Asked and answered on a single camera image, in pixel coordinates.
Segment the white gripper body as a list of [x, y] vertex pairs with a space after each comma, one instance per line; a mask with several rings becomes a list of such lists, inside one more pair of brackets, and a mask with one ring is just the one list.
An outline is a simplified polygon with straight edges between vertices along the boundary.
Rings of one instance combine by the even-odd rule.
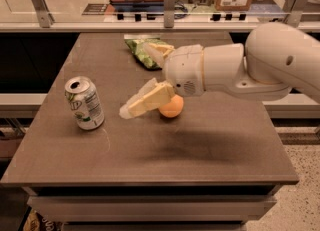
[[182, 46], [168, 55], [163, 75], [182, 97], [200, 96], [204, 93], [202, 81], [203, 47], [199, 44]]

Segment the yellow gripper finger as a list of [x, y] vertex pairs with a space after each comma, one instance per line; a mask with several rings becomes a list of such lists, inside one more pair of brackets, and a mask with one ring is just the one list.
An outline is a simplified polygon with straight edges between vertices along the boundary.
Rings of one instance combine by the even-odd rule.
[[143, 44], [143, 64], [146, 67], [163, 67], [165, 59], [174, 50], [169, 44], [146, 42]]
[[141, 116], [170, 103], [174, 96], [175, 90], [169, 82], [152, 78], [120, 108], [119, 115], [124, 119]]

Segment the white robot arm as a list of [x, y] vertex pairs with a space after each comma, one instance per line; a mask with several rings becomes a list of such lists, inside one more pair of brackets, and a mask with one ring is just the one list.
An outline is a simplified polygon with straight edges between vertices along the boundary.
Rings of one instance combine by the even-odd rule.
[[291, 89], [320, 102], [320, 41], [283, 23], [252, 30], [244, 44], [181, 46], [167, 57], [143, 48], [162, 68], [164, 80], [149, 80], [119, 110], [131, 119], [158, 109], [179, 95], [220, 91], [231, 96], [273, 101]]

